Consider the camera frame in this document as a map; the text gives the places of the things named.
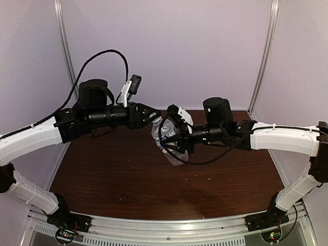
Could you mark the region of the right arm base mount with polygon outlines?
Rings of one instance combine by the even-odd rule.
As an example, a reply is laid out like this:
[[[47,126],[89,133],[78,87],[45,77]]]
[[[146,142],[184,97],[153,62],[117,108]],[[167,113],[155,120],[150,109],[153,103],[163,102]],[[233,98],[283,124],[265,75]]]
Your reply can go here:
[[[266,212],[245,217],[245,223],[249,232],[277,227],[282,223],[289,222],[287,212],[276,207],[277,196],[278,192],[271,198]]]

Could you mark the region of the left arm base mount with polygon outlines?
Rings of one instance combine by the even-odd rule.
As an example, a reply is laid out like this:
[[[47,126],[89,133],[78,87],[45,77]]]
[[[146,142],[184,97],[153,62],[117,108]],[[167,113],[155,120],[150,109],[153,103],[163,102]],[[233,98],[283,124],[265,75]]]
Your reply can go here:
[[[54,195],[58,200],[58,209],[53,214],[46,214],[47,222],[61,229],[87,233],[91,217],[72,213],[64,197],[57,193]]]

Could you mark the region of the white water bottle cap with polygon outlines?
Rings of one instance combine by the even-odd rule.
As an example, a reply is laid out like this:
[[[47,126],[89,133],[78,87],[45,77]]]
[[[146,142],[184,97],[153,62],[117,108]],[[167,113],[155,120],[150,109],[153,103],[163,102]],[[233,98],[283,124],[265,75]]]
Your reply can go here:
[[[160,123],[161,121],[162,121],[162,117],[159,116],[158,118],[154,119],[154,120],[152,121],[152,123],[153,123],[153,124],[158,124],[158,123]]]

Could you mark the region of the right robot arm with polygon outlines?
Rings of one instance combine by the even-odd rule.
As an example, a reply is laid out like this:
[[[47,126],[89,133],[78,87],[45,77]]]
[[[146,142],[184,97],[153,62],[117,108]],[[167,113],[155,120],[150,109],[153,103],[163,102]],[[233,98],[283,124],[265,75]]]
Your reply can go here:
[[[167,109],[166,118],[173,119],[179,133],[159,137],[160,145],[172,156],[174,152],[193,153],[196,144],[211,145],[221,142],[227,147],[219,156],[203,161],[213,163],[233,149],[279,150],[295,152],[310,157],[310,167],[290,185],[273,197],[263,214],[266,226],[274,226],[298,200],[327,182],[327,123],[316,126],[296,127],[265,124],[253,120],[234,121],[230,103],[221,97],[208,98],[203,102],[206,124],[194,125],[188,112],[176,105]]]

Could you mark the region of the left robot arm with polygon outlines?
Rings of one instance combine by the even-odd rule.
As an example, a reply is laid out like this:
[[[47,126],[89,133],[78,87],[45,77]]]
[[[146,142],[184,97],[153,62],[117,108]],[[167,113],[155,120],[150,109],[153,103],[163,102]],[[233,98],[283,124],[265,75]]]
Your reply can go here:
[[[70,227],[74,217],[59,195],[48,192],[26,180],[12,161],[48,146],[65,144],[99,128],[126,126],[141,129],[160,116],[147,105],[129,102],[141,82],[138,75],[124,83],[122,99],[115,105],[107,81],[91,79],[80,83],[78,101],[71,108],[58,110],[41,124],[29,125],[1,136],[1,193],[12,193],[26,203],[40,208],[63,228]]]

